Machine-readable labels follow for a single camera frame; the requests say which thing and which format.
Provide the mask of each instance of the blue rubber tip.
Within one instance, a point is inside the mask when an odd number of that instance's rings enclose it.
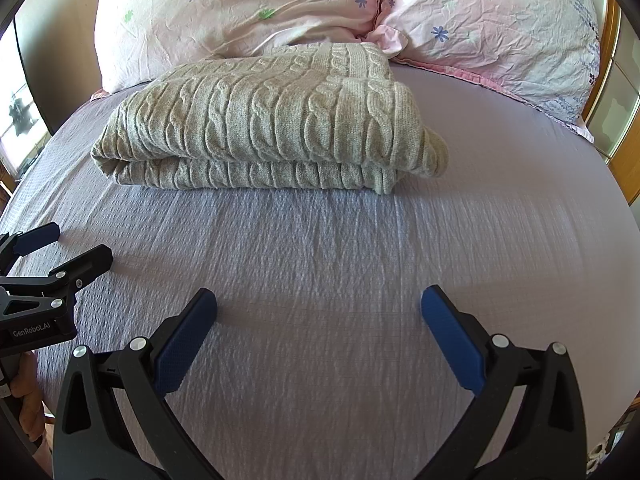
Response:
[[[26,256],[60,238],[60,227],[55,222],[49,222],[41,227],[19,235],[14,244],[14,254]]]
[[[430,286],[422,294],[422,317],[449,363],[460,386],[471,390],[476,397],[482,391],[486,375],[484,358],[460,325],[452,308],[441,297],[440,288]]]
[[[201,288],[154,360],[154,389],[161,397],[180,388],[218,314],[216,297]]]

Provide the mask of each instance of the silver screw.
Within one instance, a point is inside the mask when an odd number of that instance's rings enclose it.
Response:
[[[507,348],[507,346],[509,346],[509,339],[507,338],[507,336],[502,334],[494,335],[491,338],[491,342],[498,348]]]
[[[86,354],[86,346],[80,345],[74,348],[74,357],[82,357]]]
[[[551,348],[554,350],[554,352],[558,355],[564,355],[566,354],[566,346],[564,346],[562,343],[553,343],[551,345]]]
[[[146,339],[143,337],[137,337],[129,343],[129,348],[132,350],[142,350],[146,346]]]

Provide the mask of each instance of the beige cable-knit sweater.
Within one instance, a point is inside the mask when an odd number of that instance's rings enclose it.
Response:
[[[442,174],[447,147],[371,43],[178,66],[125,99],[92,148],[119,184],[390,193]]]

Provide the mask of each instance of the bed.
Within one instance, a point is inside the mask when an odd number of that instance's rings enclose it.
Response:
[[[438,283],[490,333],[564,343],[589,443],[599,441],[640,384],[640,234],[612,174],[592,144],[533,107],[438,73],[393,73],[450,165],[389,196],[119,186],[89,151],[142,86],[80,107],[0,219],[0,232],[62,229],[16,275],[46,274],[96,244],[113,250],[111,272],[78,294],[78,337],[38,352],[53,412],[74,346],[120,348],[204,286],[218,322],[168,402],[225,478],[413,478],[472,398],[419,314]]]

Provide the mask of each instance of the pink pillow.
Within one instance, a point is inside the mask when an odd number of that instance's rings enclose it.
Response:
[[[402,63],[575,123],[598,76],[592,0],[382,0],[368,41]]]
[[[348,42],[373,28],[378,0],[100,0],[95,49],[115,92],[210,54]]]

